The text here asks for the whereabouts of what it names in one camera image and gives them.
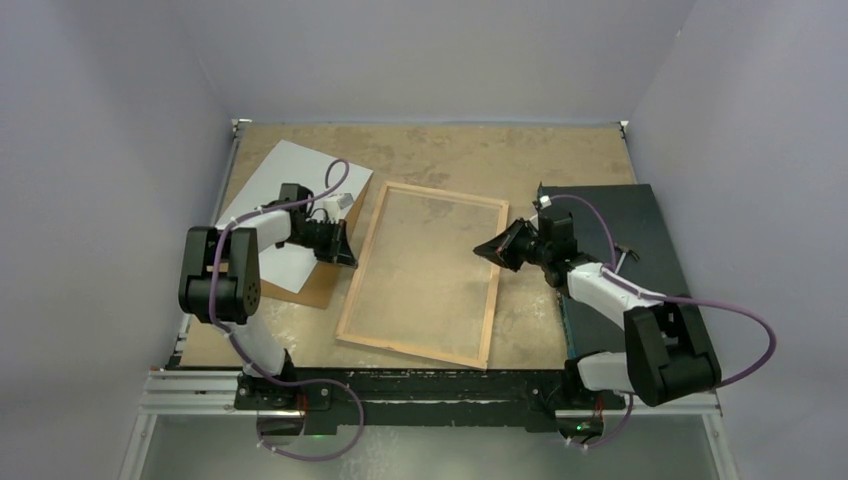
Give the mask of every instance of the floor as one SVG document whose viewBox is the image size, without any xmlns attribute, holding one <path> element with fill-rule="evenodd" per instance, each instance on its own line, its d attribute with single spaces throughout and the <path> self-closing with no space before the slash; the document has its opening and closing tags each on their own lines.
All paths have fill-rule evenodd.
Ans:
<svg viewBox="0 0 848 480">
<path fill-rule="evenodd" d="M 374 170 L 351 246 L 358 253 L 384 181 L 507 200 L 509 222 L 533 214 L 545 185 L 633 183 L 618 125 L 595 128 L 504 126 L 250 125 L 233 167 L 224 206 L 280 140 L 343 157 Z M 436 360 L 339 342 L 334 331 L 353 275 L 339 277 L 326 310 L 263 298 L 259 314 L 299 366 L 454 368 Z M 561 368 L 566 346 L 553 292 L 525 267 L 500 277 L 489 368 Z M 237 366 L 211 327 L 192 322 L 187 366 Z"/>
</svg>

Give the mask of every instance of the wooden frame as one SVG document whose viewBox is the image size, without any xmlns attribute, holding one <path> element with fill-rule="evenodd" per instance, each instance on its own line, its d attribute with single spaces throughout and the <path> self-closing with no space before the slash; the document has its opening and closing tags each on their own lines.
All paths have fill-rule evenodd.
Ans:
<svg viewBox="0 0 848 480">
<path fill-rule="evenodd" d="M 353 309 L 359 296 L 362 280 L 368 271 L 368 262 L 371 258 L 371 250 L 377 238 L 377 231 L 380 228 L 380 223 L 383 217 L 383 210 L 386 204 L 386 199 L 389 192 L 401 192 L 407 195 L 415 195 L 437 200 L 449 200 L 456 203 L 479 205 L 484 207 L 492 207 L 499 210 L 496 230 L 493 233 L 497 235 L 506 228 L 507 216 L 509 213 L 509 203 L 505 200 L 496 200 L 492 198 L 479 197 L 476 195 L 468 195 L 464 193 L 449 192 L 445 190 L 436 190 L 433 188 L 419 187 L 416 185 L 407 185 L 403 183 L 386 182 L 380 189 L 380 194 L 377 197 L 377 206 L 371 216 L 371 224 L 368 226 L 368 232 L 365 235 L 365 242 L 362 246 L 362 252 L 359 258 L 359 267 L 351 280 L 350 290 L 348 290 L 347 298 L 345 298 L 344 308 L 341 317 L 339 318 L 338 326 L 336 327 L 336 338 L 342 341 L 368 345 L 372 347 L 383 348 L 395 352 L 407 353 L 419 357 L 442 360 L 445 362 L 456 363 L 474 368 L 485 369 L 489 361 L 489 349 L 492 342 L 492 326 L 495 318 L 495 303 L 498 295 L 498 279 L 500 277 L 500 268 L 492 265 L 491 275 L 489 277 L 489 287 L 486 295 L 486 305 L 483 316 L 483 328 L 480 337 L 480 346 L 478 348 L 477 357 L 465 357 L 452 353 L 440 352 L 423 348 L 420 346 L 409 345 L 400 342 L 389 340 L 375 339 L 354 335 L 347 332 L 350 325 Z"/>
</svg>

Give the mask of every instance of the white paper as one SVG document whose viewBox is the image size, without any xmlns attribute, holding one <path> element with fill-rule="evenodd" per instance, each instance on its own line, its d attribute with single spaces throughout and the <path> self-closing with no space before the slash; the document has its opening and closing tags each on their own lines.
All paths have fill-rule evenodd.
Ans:
<svg viewBox="0 0 848 480">
<path fill-rule="evenodd" d="M 265 157 L 218 222 L 228 222 L 232 217 L 276 200 L 280 194 L 280 184 L 283 183 L 299 183 L 316 195 L 323 192 L 326 190 L 324 173 L 335 159 L 336 157 L 281 140 Z M 333 167 L 330 174 L 331 186 L 341 178 L 343 172 L 343 165 Z M 347 180 L 335 193 L 350 193 L 355 200 L 365 188 L 371 173 L 371 170 L 351 163 Z M 342 210 L 342 216 L 347 217 L 350 209 L 351 207 Z M 259 253 L 259 272 L 262 280 L 294 293 L 300 292 L 317 263 L 312 250 L 297 245 L 287 244 L 280 249 L 270 247 Z"/>
</svg>

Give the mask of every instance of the robotic arm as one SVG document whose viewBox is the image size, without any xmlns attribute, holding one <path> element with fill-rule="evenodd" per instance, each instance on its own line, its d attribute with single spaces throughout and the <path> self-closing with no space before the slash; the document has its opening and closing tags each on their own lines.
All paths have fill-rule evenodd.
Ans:
<svg viewBox="0 0 848 480">
<path fill-rule="evenodd" d="M 263 205 L 270 208 L 283 203 L 305 200 L 312 192 L 301 185 L 284 183 L 277 200 Z M 356 268 L 357 261 L 347 241 L 347 223 L 341 211 L 353 204 L 349 193 L 323 198 L 320 208 L 302 206 L 259 215 L 233 229 L 224 244 L 222 273 L 218 278 L 216 295 L 217 318 L 226 322 L 231 333 L 255 365 L 267 372 L 279 374 L 286 361 L 286 350 L 274 340 L 262 319 L 254 318 L 260 299 L 259 252 L 286 243 L 310 248 L 320 262 Z M 323 210 L 324 219 L 313 214 Z M 225 224 L 215 227 L 193 227 L 186 236 L 180 275 L 180 308 L 195 315 L 202 323 L 209 319 L 212 264 L 215 247 Z M 251 365 L 245 373 L 260 377 Z"/>
<path fill-rule="evenodd" d="M 518 219 L 474 253 L 512 271 L 524 262 L 541 267 L 548 285 L 624 330 L 625 353 L 595 352 L 566 362 L 574 388 L 634 393 L 657 406 L 718 386 L 721 368 L 700 316 L 580 252 L 571 214 L 548 197 L 537 208 L 538 228 Z"/>
</svg>

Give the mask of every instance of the gray wall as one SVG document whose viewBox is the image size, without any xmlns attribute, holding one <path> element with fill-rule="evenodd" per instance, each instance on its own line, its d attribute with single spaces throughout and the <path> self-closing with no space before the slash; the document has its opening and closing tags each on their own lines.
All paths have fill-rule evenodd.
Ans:
<svg viewBox="0 0 848 480">
<path fill-rule="evenodd" d="M 0 477 L 115 478 L 228 117 L 164 0 L 0 15 Z"/>
<path fill-rule="evenodd" d="M 699 0 L 628 128 L 693 292 L 777 331 L 720 392 L 744 478 L 848 470 L 846 19 L 842 0 Z M 765 348 L 747 319 L 707 319 L 726 373 Z"/>
<path fill-rule="evenodd" d="M 229 113 L 285 121 L 630 117 L 694 0 L 177 0 Z"/>
</svg>

